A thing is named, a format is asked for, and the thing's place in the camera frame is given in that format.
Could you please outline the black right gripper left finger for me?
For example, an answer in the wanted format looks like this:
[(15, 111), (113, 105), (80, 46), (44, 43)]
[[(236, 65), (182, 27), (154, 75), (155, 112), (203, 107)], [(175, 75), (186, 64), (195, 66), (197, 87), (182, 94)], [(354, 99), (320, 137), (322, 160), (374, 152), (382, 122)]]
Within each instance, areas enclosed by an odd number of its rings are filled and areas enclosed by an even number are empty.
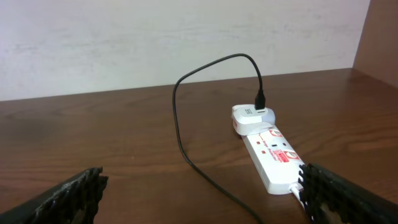
[(93, 224), (108, 184), (92, 167), (1, 214), (1, 224)]

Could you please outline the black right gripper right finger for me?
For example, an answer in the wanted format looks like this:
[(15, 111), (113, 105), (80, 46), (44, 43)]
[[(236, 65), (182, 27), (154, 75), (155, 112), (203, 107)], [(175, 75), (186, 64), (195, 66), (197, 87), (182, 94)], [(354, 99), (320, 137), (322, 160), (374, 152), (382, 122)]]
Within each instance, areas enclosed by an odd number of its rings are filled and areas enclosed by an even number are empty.
[(310, 223), (397, 224), (397, 204), (322, 166), (299, 167), (299, 199)]

